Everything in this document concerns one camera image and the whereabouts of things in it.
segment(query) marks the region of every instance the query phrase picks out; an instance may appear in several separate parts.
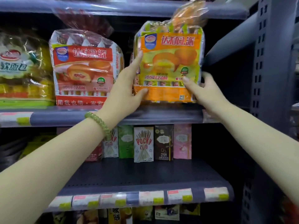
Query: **perforated metal post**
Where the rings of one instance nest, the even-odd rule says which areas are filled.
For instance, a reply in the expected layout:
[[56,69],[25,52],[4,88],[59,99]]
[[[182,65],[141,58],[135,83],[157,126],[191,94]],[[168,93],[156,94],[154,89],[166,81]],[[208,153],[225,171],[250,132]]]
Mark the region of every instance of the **perforated metal post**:
[[[296,3],[297,0],[259,0],[256,22],[250,112],[286,134],[294,92],[290,85],[294,82],[291,49]],[[249,209],[242,205],[241,224],[274,223],[279,194],[276,184],[257,165]]]

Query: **brown snack box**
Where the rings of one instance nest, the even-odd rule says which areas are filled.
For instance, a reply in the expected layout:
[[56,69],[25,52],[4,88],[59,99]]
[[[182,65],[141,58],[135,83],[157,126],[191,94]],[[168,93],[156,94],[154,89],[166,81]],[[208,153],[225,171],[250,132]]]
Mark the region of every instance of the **brown snack box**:
[[154,160],[173,160],[173,125],[155,125]]

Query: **orange packaging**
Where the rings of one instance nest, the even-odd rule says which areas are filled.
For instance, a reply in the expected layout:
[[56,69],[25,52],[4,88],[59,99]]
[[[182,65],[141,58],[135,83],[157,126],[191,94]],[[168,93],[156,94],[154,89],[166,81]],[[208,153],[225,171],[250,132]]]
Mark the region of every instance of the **orange packaging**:
[[134,93],[143,88],[145,100],[154,102],[194,102],[184,87],[183,77],[201,80],[204,33],[199,26],[184,24],[175,30],[171,22],[146,22],[135,36],[134,55],[143,51]]
[[54,31],[49,41],[57,105],[102,105],[123,69],[120,47],[90,31]]

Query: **pink snack box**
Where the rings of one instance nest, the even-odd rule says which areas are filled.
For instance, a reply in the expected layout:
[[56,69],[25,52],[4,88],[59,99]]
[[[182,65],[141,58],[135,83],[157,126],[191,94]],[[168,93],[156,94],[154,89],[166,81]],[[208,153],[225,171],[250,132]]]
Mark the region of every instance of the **pink snack box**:
[[174,124],[173,157],[191,159],[191,124]]

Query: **green snack box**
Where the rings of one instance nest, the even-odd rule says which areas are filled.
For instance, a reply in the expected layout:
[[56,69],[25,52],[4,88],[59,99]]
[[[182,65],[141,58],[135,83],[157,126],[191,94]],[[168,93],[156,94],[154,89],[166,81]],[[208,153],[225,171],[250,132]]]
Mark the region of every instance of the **green snack box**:
[[134,158],[134,127],[133,125],[118,126],[119,158]]

